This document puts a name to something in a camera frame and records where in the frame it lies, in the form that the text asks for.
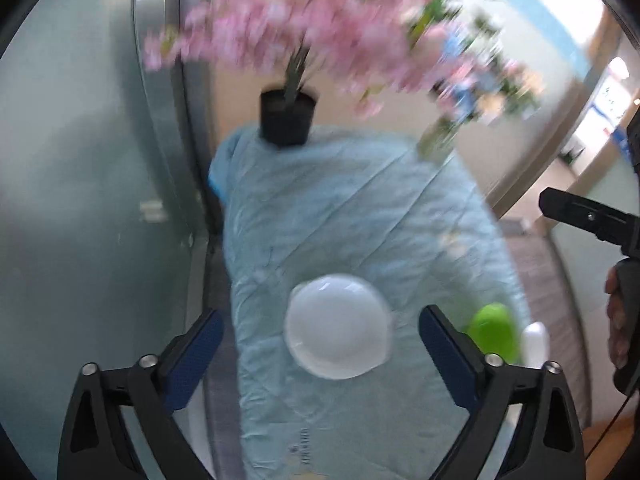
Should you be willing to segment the person right hand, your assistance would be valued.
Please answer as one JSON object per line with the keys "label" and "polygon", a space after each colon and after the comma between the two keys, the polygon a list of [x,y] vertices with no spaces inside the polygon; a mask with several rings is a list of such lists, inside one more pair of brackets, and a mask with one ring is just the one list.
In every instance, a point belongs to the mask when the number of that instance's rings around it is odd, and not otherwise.
{"label": "person right hand", "polygon": [[618,284],[616,269],[608,271],[604,291],[608,295],[606,315],[608,316],[608,356],[616,370],[627,364],[629,341],[626,337],[626,314],[623,297]]}

